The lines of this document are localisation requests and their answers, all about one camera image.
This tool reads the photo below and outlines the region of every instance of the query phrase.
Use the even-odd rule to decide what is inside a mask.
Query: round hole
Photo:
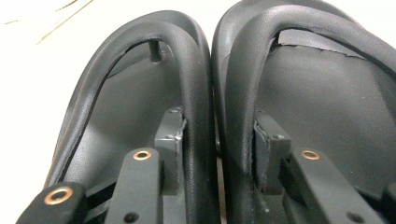
[[[283,136],[282,134],[275,134],[273,137],[275,139],[284,139],[285,138],[285,136]]]
[[[359,214],[348,212],[348,213],[346,213],[346,216],[347,216],[347,218],[349,218],[349,220],[351,220],[353,222],[364,223],[364,219]]]
[[[175,137],[172,134],[167,134],[165,136],[166,139],[174,139]]]
[[[134,154],[134,159],[137,161],[144,161],[151,157],[151,153],[149,151],[138,151]]]
[[[69,187],[61,187],[51,191],[44,199],[44,203],[48,205],[55,205],[63,203],[73,195],[73,190]]]
[[[124,217],[125,223],[134,223],[139,219],[139,215],[137,213],[128,213]]]
[[[320,156],[318,153],[314,152],[314,151],[310,151],[310,150],[304,150],[301,152],[301,155],[311,161],[317,161],[318,159],[320,159]]]

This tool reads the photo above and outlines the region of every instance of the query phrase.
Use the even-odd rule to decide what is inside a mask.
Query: brass grommet
[[[314,152],[314,151],[310,151],[310,150],[304,150],[301,152],[301,155],[311,161],[317,161],[320,159],[320,156],[318,153]]]
[[[149,151],[138,151],[134,154],[134,159],[137,161],[145,161],[151,157],[151,152]]]
[[[64,193],[62,197],[54,197],[57,193]],[[55,205],[68,200],[73,195],[73,190],[69,187],[61,187],[51,191],[44,199],[44,203],[48,205]]]

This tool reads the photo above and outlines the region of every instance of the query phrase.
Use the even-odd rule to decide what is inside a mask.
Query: black leather surface
[[[149,40],[169,47],[162,44],[160,63],[148,58],[144,43]],[[131,61],[123,60],[125,55]],[[184,14],[159,12],[122,26],[95,52],[81,75],[46,185],[67,179],[91,187],[117,175],[123,155],[135,147],[150,147],[164,110],[181,104],[188,122],[184,134],[187,219],[219,223],[209,73],[205,36]],[[180,222],[176,217],[166,219]]]
[[[238,10],[246,17],[251,14],[241,7]],[[224,20],[238,24],[240,17],[243,16]],[[221,32],[229,36],[238,34],[235,41],[226,38],[226,42],[220,43],[215,38],[212,59],[218,116],[226,122],[220,140],[228,174],[225,177],[230,223],[262,223],[269,221],[270,216],[276,217],[266,214],[257,203],[252,182],[253,112],[258,107],[270,111],[290,132],[293,141],[302,138],[296,145],[319,147],[318,150],[326,146],[325,153],[331,154],[358,189],[377,194],[386,182],[395,181],[392,161],[395,161],[396,52],[391,46],[354,22],[307,7],[269,8],[240,31],[227,30],[231,25],[224,28],[222,24],[217,38],[224,36]],[[347,59],[344,52],[320,51],[314,46],[307,48],[308,52],[304,47],[278,47],[269,54],[273,37],[288,29],[326,36],[372,63],[355,57]],[[227,44],[225,49],[219,47]],[[226,54],[220,54],[229,48],[232,49],[228,61]],[[222,105],[219,102],[224,86],[220,76],[225,76],[224,72],[227,78]]]

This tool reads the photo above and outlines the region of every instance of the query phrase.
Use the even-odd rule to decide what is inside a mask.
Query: brass ring
[[[314,151],[310,151],[310,150],[304,150],[301,152],[301,155],[311,161],[317,161],[318,159],[320,159],[320,156],[318,153],[314,152]]]
[[[64,196],[58,198],[54,198],[53,196],[57,193],[64,193]],[[58,189],[55,189],[51,191],[49,194],[47,194],[46,198],[44,199],[44,203],[48,205],[55,205],[58,203],[62,203],[66,200],[68,200],[71,196],[73,195],[73,190],[70,189],[69,187],[61,187]]]
[[[137,161],[145,161],[151,157],[151,152],[149,151],[138,151],[134,154],[134,159]]]

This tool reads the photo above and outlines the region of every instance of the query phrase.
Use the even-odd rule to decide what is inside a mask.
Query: white background
[[[211,46],[220,17],[236,2],[93,0],[38,45],[39,21],[0,25],[2,223],[15,223],[42,189],[73,89],[92,54],[114,30],[150,12],[173,9],[196,19]],[[328,2],[396,47],[393,1]]]

